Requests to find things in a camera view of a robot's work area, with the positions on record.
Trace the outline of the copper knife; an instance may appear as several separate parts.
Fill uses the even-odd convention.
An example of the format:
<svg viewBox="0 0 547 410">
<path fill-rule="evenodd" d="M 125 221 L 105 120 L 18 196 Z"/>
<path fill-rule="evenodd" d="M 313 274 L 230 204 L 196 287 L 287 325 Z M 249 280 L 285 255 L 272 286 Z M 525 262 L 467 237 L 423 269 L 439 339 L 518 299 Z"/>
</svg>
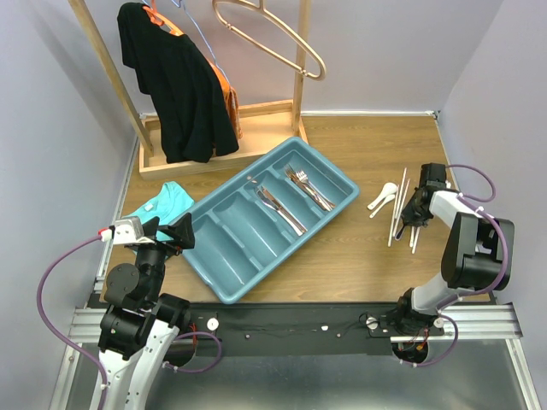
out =
<svg viewBox="0 0 547 410">
<path fill-rule="evenodd" d="M 289 225 L 291 225 L 295 232 L 302 236 L 308 229 L 301 223 L 277 198 L 275 198 L 264 186 L 260 188 L 260 192 L 265 198 L 269 200 L 269 203 L 274 209 L 283 216 Z"/>
</svg>

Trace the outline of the silver knife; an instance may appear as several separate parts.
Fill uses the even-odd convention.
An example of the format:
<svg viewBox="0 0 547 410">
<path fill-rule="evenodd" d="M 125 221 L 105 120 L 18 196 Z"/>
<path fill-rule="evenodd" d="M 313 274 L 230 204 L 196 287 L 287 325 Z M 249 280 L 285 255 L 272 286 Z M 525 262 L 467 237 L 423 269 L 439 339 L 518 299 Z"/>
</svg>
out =
<svg viewBox="0 0 547 410">
<path fill-rule="evenodd" d="M 263 204 L 275 211 L 295 231 L 298 236 L 302 236 L 307 231 L 307 228 L 295 216 L 293 216 L 281 204 L 281 202 L 277 200 L 265 187 L 256 187 L 255 193 L 263 202 Z"/>
</svg>

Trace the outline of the silver fork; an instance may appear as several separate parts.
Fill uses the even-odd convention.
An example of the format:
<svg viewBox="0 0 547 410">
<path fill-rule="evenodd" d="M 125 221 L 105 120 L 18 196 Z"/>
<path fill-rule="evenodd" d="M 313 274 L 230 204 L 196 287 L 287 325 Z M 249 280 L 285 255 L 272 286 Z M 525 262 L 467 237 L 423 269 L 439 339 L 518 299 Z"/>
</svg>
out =
<svg viewBox="0 0 547 410">
<path fill-rule="evenodd" d="M 303 171 L 296 171 L 296 176 L 299 184 L 304 190 L 311 195 L 315 202 L 325 211 L 332 211 L 335 204 L 323 196 L 315 186 L 310 182 L 308 175 Z"/>
</svg>

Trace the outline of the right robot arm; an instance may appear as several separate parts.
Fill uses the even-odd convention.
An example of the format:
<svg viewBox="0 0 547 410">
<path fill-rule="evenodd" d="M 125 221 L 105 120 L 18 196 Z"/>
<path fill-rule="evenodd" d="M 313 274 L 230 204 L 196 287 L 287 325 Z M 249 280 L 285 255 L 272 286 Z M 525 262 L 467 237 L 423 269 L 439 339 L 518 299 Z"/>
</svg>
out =
<svg viewBox="0 0 547 410">
<path fill-rule="evenodd" d="M 465 194 L 448 186 L 447 170 L 476 172 L 491 187 L 486 198 Z M 509 283 L 515 224 L 487 213 L 481 206 L 497 194 L 493 181 L 476 167 L 463 164 L 427 163 L 421 166 L 418 186 L 404 207 L 397 211 L 394 238 L 406 229 L 418 231 L 430 220 L 440 219 L 450 228 L 440 262 L 440 272 L 426 284 L 408 289 L 388 313 L 387 324 L 402 335 L 434 325 L 442 311 L 466 296 L 503 290 Z"/>
</svg>

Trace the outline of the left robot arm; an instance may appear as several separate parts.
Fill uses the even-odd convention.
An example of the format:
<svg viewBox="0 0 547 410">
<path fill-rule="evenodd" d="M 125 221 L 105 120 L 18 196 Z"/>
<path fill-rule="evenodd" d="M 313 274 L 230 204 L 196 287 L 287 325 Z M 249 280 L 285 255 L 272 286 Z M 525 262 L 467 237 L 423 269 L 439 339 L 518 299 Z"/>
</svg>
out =
<svg viewBox="0 0 547 410">
<path fill-rule="evenodd" d="M 154 217 L 116 220 L 99 232 L 103 242 L 122 245 L 135 254 L 107 276 L 103 299 L 107 310 L 100 322 L 100 364 L 91 401 L 98 409 L 142 409 L 153 378 L 170 343 L 190 324 L 190 303 L 162 292 L 166 261 L 195 246 L 192 216 L 173 224 Z"/>
</svg>

